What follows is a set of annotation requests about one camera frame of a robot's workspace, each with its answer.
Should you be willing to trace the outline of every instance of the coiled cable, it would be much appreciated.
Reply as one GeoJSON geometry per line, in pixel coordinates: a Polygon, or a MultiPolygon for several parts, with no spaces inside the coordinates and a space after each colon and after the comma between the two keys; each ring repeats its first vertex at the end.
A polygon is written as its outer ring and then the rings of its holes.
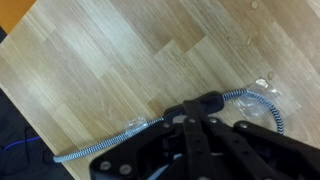
{"type": "MultiPolygon", "coordinates": [[[[241,90],[235,90],[235,91],[230,91],[230,92],[224,93],[224,94],[222,94],[222,97],[223,97],[224,101],[228,101],[228,100],[231,100],[233,98],[240,97],[242,95],[250,97],[250,98],[254,98],[254,99],[258,100],[258,102],[260,102],[262,105],[266,106],[269,109],[269,111],[271,112],[271,114],[273,115],[274,119],[275,119],[275,122],[277,124],[277,132],[279,134],[284,134],[283,122],[282,122],[282,119],[281,119],[279,111],[272,104],[272,102],[269,101],[264,96],[262,96],[262,95],[260,95],[260,94],[258,94],[256,92],[247,90],[247,89],[241,89],[241,90]]],[[[66,161],[69,161],[69,160],[72,160],[72,159],[76,159],[76,158],[79,158],[79,157],[86,156],[88,154],[91,154],[91,153],[94,153],[96,151],[105,149],[105,148],[110,147],[112,145],[121,143],[121,142],[129,139],[130,137],[134,136],[135,134],[139,133],[143,129],[145,129],[145,128],[147,128],[147,127],[149,127],[149,126],[151,126],[151,125],[153,125],[153,124],[155,124],[155,123],[157,123],[159,121],[163,121],[163,120],[164,119],[162,117],[154,119],[154,120],[151,120],[144,127],[140,127],[138,129],[132,129],[130,131],[123,132],[123,133],[121,133],[121,134],[119,134],[117,136],[109,138],[109,139],[107,139],[105,141],[102,141],[102,142],[100,142],[98,144],[95,144],[93,146],[84,148],[82,150],[78,150],[78,151],[73,152],[73,153],[68,154],[68,155],[54,156],[53,160],[56,163],[61,163],[61,162],[66,162],[66,161]]]]}

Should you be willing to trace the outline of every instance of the dark floor edge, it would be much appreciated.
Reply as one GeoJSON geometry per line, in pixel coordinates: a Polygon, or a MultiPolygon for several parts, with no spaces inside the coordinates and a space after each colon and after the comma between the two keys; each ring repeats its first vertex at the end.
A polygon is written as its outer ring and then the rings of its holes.
{"type": "Polygon", "coordinates": [[[7,33],[0,26],[0,43],[7,37],[7,33]]]}

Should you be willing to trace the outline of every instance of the plastic wrap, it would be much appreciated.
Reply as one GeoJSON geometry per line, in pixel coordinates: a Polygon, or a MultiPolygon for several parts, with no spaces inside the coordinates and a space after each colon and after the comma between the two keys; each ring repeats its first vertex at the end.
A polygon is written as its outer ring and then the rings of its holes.
{"type": "MultiPolygon", "coordinates": [[[[281,93],[265,79],[257,79],[247,89],[259,93],[271,102],[274,102],[275,99],[281,95],[281,93]]],[[[266,112],[269,112],[268,107],[246,95],[237,98],[233,104],[249,119],[261,118],[266,112]]]]}

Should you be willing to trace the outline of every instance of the bolt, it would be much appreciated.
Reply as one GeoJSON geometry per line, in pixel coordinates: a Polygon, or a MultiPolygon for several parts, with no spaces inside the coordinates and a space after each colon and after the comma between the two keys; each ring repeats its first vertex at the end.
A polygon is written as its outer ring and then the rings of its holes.
{"type": "Polygon", "coordinates": [[[217,121],[216,119],[210,119],[210,122],[213,123],[213,124],[215,124],[215,123],[217,123],[218,121],[217,121]]]}
{"type": "Polygon", "coordinates": [[[248,128],[248,125],[246,123],[240,123],[240,127],[245,129],[245,128],[248,128]]]}
{"type": "Polygon", "coordinates": [[[198,180],[210,180],[210,179],[205,177],[205,176],[201,176],[201,177],[198,178],[198,180]]]}
{"type": "Polygon", "coordinates": [[[120,167],[119,171],[122,175],[128,175],[131,173],[132,167],[129,164],[124,164],[120,167]]]}
{"type": "Polygon", "coordinates": [[[169,127],[170,127],[170,124],[169,124],[169,123],[164,123],[164,124],[163,124],[163,127],[169,128],[169,127]]]}
{"type": "Polygon", "coordinates": [[[195,123],[195,122],[196,122],[196,120],[194,120],[194,119],[189,119],[189,122],[191,122],[191,123],[195,123]]]}
{"type": "Polygon", "coordinates": [[[100,164],[100,169],[102,171],[106,171],[106,170],[109,170],[111,168],[111,163],[109,161],[103,161],[101,164],[100,164]]]}

